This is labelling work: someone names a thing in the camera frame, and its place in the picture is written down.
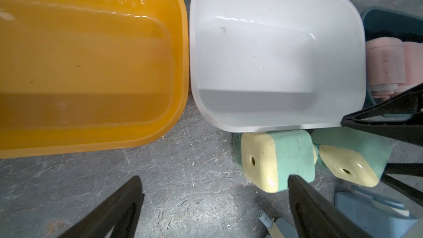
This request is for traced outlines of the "yellow plastic storage tub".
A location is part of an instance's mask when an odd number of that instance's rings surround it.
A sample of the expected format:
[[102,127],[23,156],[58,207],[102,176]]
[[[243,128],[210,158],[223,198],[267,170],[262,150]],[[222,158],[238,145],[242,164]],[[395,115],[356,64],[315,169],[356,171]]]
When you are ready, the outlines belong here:
[[138,147],[188,96],[184,0],[1,0],[1,158]]

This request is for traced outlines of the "pink sharpener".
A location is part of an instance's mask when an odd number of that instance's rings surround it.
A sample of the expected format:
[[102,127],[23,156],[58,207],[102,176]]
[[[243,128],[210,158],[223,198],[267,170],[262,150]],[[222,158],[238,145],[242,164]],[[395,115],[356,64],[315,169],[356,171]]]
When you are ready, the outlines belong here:
[[366,42],[367,83],[374,98],[388,98],[406,83],[404,44],[395,37]]
[[423,82],[423,44],[404,42],[406,82],[398,85],[394,95],[398,95]]

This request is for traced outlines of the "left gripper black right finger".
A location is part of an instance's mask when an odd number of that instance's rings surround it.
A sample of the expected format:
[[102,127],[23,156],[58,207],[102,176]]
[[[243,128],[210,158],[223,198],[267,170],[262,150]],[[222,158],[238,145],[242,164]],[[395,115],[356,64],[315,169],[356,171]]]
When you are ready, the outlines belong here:
[[288,178],[289,202],[301,238],[368,238],[301,176]]

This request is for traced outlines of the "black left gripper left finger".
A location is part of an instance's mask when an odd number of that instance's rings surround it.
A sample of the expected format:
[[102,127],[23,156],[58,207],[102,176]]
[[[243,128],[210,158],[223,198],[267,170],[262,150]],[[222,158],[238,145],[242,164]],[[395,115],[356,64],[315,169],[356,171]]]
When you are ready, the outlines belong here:
[[133,176],[62,238],[133,238],[144,201],[139,176]]

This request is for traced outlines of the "white plastic storage tub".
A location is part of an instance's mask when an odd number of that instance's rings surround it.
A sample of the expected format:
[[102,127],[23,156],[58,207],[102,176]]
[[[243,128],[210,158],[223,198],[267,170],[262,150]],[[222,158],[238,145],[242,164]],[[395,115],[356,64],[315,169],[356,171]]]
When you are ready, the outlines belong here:
[[365,32],[349,0],[191,0],[191,89],[232,133],[337,127],[363,108]]

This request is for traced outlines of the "green sharpener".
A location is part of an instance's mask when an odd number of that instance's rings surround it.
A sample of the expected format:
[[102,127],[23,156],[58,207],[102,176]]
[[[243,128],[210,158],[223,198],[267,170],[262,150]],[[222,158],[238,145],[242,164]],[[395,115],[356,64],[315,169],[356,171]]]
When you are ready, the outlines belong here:
[[375,187],[392,153],[387,138],[347,127],[315,129],[319,161],[337,178]]
[[287,190],[291,175],[315,180],[318,149],[307,131],[236,133],[232,145],[239,170],[264,192]]

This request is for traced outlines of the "dark teal storage tub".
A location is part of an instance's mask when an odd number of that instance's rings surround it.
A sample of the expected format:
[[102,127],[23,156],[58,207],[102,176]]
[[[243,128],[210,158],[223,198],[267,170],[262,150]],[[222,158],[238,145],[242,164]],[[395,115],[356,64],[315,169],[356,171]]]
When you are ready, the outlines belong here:
[[[402,42],[423,43],[423,20],[414,15],[391,11],[383,8],[370,8],[361,15],[365,30],[365,40],[379,37],[395,37]],[[374,98],[367,83],[365,108],[384,102],[388,98]]]

